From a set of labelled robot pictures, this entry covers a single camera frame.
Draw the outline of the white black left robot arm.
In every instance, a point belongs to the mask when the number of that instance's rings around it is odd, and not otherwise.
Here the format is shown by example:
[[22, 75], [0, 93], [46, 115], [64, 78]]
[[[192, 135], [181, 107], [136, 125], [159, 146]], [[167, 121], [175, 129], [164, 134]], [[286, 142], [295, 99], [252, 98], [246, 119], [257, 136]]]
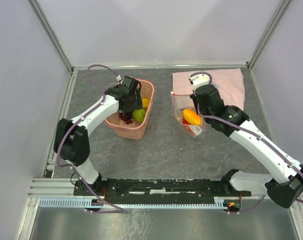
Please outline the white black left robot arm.
[[125, 76], [114, 87], [102, 93], [101, 98], [78, 116], [57, 123], [53, 151], [59, 167], [71, 167], [85, 182], [84, 188], [91, 195], [102, 190], [99, 172], [89, 159], [90, 135], [109, 116], [133, 112], [143, 108], [142, 84], [137, 79]]

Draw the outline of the watermelon slice toy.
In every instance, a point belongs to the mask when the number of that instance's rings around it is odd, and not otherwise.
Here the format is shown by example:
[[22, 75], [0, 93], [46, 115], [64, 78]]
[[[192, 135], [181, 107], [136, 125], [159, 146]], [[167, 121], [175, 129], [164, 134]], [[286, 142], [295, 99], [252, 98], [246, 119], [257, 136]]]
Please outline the watermelon slice toy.
[[184, 118], [182, 119], [182, 125], [193, 138], [196, 138], [203, 132], [201, 126], [190, 124]]

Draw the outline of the clear zip top bag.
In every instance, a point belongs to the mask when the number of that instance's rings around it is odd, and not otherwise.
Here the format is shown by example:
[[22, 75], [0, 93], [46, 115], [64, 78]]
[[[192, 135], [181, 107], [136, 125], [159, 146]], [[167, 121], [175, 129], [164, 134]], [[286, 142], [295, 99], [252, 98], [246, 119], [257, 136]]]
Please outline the clear zip top bag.
[[170, 92], [172, 112], [182, 129], [192, 138], [199, 138], [208, 127], [206, 122], [197, 114], [193, 100], [188, 94], [179, 95]]

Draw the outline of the yellow toy mango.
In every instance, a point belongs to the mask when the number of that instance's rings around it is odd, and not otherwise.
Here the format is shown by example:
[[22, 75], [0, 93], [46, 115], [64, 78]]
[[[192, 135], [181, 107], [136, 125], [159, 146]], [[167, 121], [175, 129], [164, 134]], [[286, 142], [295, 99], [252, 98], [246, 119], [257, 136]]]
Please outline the yellow toy mango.
[[146, 110], [149, 107], [150, 100], [148, 98], [142, 97], [141, 101], [142, 101], [142, 107], [143, 107], [143, 109]]

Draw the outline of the green custard apple toy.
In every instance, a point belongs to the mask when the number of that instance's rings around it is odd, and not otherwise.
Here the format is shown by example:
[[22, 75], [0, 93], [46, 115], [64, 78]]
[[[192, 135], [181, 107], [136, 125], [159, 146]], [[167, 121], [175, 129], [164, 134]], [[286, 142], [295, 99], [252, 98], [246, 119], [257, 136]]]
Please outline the green custard apple toy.
[[135, 122], [141, 124], [146, 116], [147, 111], [145, 109], [137, 109], [134, 110], [132, 113], [132, 118], [134, 119]]

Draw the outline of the orange toy fruit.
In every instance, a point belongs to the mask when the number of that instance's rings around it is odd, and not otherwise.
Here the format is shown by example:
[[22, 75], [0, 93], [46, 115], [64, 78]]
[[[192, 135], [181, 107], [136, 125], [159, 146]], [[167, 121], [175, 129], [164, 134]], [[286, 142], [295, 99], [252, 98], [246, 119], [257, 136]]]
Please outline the orange toy fruit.
[[202, 118], [193, 110], [186, 108], [181, 112], [182, 118], [189, 122], [191, 125], [198, 125], [202, 124]]

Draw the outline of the pink plastic perforated basket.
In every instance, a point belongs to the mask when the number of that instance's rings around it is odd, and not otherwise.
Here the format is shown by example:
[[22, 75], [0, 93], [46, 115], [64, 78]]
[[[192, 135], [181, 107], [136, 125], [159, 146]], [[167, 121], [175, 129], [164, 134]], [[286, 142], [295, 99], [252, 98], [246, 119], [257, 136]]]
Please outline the pink plastic perforated basket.
[[106, 126], [113, 129], [119, 137], [132, 140], [139, 140], [144, 136], [155, 96], [155, 86], [151, 81], [142, 78], [136, 79], [142, 84], [140, 96], [142, 98], [149, 99], [148, 108], [146, 109], [146, 115], [143, 122], [137, 123], [135, 120], [133, 120], [133, 123], [125, 124], [124, 121], [119, 117], [118, 113], [113, 113], [104, 120]]

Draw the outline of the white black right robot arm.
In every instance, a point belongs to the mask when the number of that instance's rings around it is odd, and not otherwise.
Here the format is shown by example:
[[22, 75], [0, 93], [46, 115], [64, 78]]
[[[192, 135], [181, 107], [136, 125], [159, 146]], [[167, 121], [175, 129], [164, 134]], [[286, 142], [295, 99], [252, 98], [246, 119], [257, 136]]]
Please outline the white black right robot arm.
[[303, 163], [290, 157], [234, 105], [226, 105], [212, 84], [199, 86], [190, 95], [196, 112], [216, 131], [249, 151], [268, 174], [235, 171], [221, 182], [221, 191], [232, 196], [237, 191], [266, 194], [277, 205], [288, 209], [303, 192]]

